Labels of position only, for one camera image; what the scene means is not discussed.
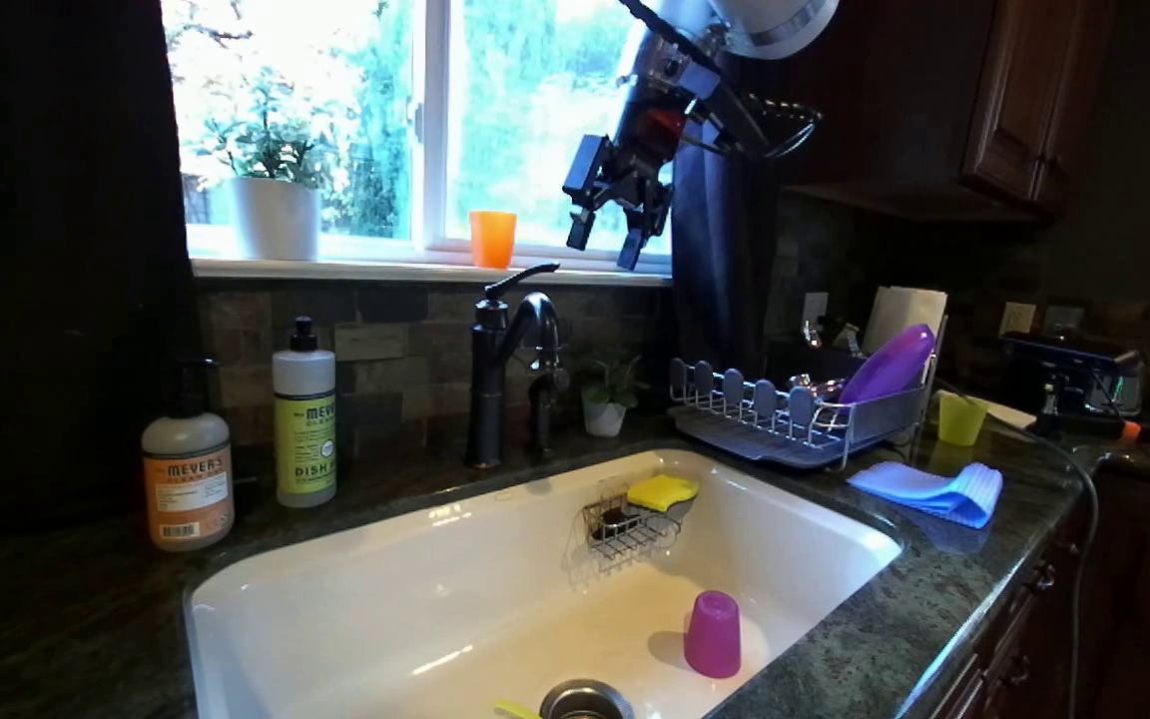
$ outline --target blue cloth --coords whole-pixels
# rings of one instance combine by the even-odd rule
[[[850,477],[850,488],[952,524],[988,526],[1003,496],[1003,472],[966,465],[948,481],[892,460]]]

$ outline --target windowsill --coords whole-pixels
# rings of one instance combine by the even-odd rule
[[[329,283],[492,283],[532,264],[558,264],[545,283],[596,283],[596,288],[670,288],[670,261],[645,255],[634,273],[617,267],[610,255],[586,255],[573,247],[518,252],[506,273],[476,267],[462,247],[409,247],[324,237],[311,261],[253,261],[233,247],[228,232],[191,223],[188,252],[196,281],[329,281]]]

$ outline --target potted plant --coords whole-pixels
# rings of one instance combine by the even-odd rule
[[[253,88],[253,118],[214,122],[217,158],[233,170],[217,221],[248,255],[308,261],[319,241],[324,135],[280,108],[276,83]]]
[[[634,351],[596,351],[585,359],[585,430],[619,437],[625,415],[641,407],[649,384],[641,381]]]

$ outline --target window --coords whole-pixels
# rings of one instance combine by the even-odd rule
[[[162,0],[188,221],[253,139],[311,146],[319,223],[351,245],[456,247],[473,207],[518,213],[518,245],[564,247],[581,135],[625,108],[641,24],[619,0]],[[619,252],[601,213],[590,252]]]

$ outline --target purple plate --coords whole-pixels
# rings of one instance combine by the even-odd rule
[[[927,356],[935,351],[940,336],[927,323],[914,323],[892,343],[884,343],[859,371],[843,384],[843,404],[875,404],[900,391],[912,391],[924,381]]]

